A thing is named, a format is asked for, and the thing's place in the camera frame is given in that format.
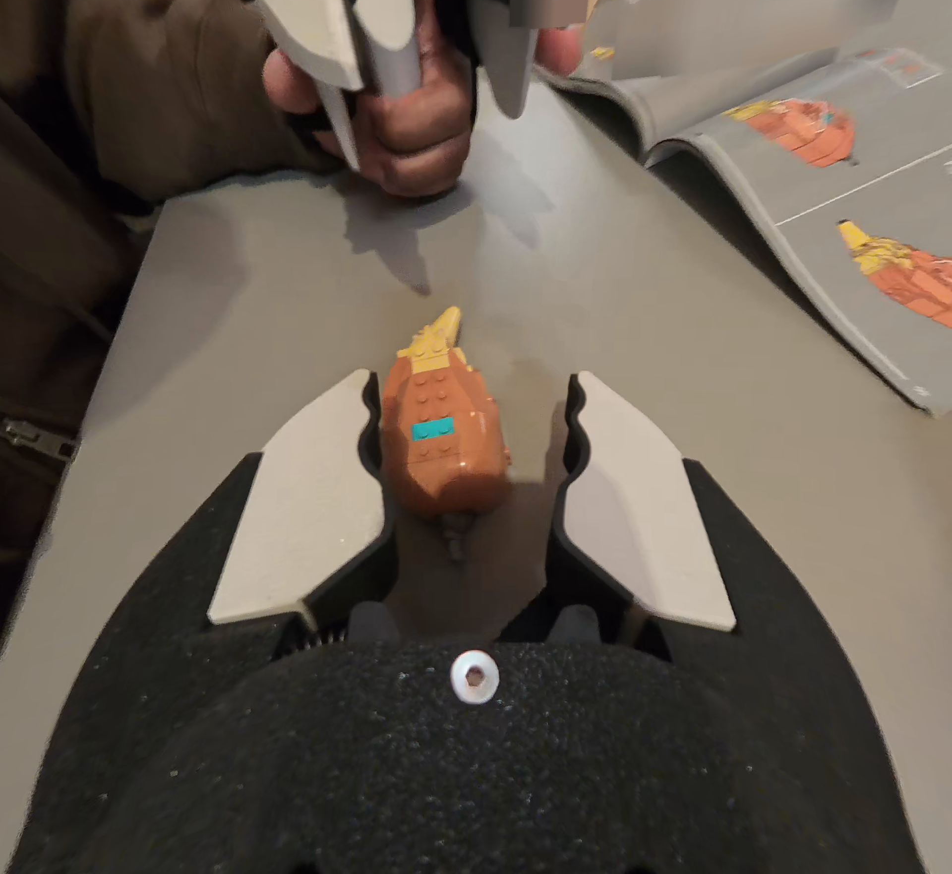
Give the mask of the grey instruction booklet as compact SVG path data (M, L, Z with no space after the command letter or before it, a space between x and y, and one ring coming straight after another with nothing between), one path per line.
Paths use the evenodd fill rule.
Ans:
M695 154L839 336L911 404L951 406L950 70L901 47L833 62L553 86L633 121L645 166Z

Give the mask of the orange brick-built toy limb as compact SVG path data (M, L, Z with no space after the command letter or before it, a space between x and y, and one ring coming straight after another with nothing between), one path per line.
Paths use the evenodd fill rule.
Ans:
M397 352L382 392L382 468L400 507L440 529L461 562L477 519L506 500L510 451L499 405L458 339L462 312L444 310Z

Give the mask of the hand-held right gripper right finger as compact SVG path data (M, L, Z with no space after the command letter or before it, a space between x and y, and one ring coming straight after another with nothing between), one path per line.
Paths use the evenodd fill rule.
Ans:
M603 630L617 630L632 606L658 620L735 629L685 458L673 441L589 371L569 380L565 423L549 593L593 607Z

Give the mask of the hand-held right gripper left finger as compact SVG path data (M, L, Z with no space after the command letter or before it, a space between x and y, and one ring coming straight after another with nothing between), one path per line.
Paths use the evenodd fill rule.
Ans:
M338 625L387 597L398 554L379 422L377 375L360 368L269 439L208 606L212 624L292 614Z

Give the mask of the grey desk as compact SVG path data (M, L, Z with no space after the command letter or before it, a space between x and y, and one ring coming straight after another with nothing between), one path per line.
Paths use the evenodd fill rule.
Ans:
M350 176L168 204L2 652L2 869L75 677L126 591L244 453L446 307L501 405L515 489L463 567L400 525L394 614L490 635L541 587L562 402L589 370L701 461L827 617L950 872L950 417L835 339L705 167L645 170L607 105L480 93L438 201Z

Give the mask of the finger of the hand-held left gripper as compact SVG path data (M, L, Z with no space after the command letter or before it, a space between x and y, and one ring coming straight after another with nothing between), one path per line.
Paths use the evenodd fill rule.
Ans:
M315 82L339 90L363 88L348 0L256 0L283 53Z
M400 99L421 86L414 0L355 0L376 92Z

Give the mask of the person's left hand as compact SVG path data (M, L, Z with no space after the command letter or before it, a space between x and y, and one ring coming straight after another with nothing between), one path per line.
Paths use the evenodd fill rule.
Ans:
M394 99L363 93L352 119L360 173L392 196L428 199L450 190L470 153L475 69L442 30L436 0L415 0L421 86ZM535 61L561 75L582 59L582 26L539 32ZM273 106L306 116L321 100L313 80L280 50L265 61L263 82Z

